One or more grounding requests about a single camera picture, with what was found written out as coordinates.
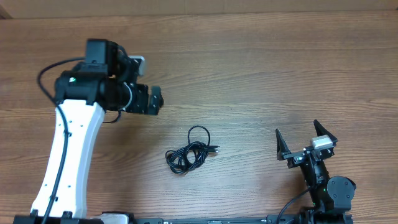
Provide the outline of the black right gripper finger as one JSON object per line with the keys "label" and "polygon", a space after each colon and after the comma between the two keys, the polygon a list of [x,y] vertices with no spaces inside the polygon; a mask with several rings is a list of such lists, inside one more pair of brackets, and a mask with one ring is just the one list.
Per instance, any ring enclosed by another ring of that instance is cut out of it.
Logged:
{"label": "black right gripper finger", "polygon": [[313,121],[313,125],[318,137],[327,135],[331,139],[333,146],[336,146],[338,139],[331,132],[325,129],[317,119]]}
{"label": "black right gripper finger", "polygon": [[277,140],[277,160],[283,161],[291,153],[286,142],[284,141],[282,134],[278,129],[275,130]]}

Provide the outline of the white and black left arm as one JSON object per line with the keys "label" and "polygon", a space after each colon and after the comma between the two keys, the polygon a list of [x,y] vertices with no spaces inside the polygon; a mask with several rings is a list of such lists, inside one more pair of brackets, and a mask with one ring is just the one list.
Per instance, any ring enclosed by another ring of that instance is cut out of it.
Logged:
{"label": "white and black left arm", "polygon": [[88,39],[85,55],[61,73],[49,95],[55,105],[55,132],[41,188],[28,215],[14,224],[135,223],[128,212],[103,212],[87,217],[87,183],[93,149],[108,111],[157,115],[164,104],[159,86],[137,79],[145,58],[129,55],[119,44]]}

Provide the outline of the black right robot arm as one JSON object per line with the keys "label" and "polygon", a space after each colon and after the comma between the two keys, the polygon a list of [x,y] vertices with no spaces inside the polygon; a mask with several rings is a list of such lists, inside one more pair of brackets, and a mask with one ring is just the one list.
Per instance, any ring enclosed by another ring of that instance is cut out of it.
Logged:
{"label": "black right robot arm", "polygon": [[[307,188],[287,202],[275,218],[267,216],[272,223],[353,223],[346,212],[351,210],[356,184],[347,177],[331,177],[325,165],[325,160],[335,155],[338,139],[318,120],[313,125],[317,137],[301,152],[291,152],[281,132],[275,131],[277,160],[286,160],[289,169],[299,167]],[[288,207],[305,194],[310,194],[313,205],[302,207],[296,215],[286,215]]]}

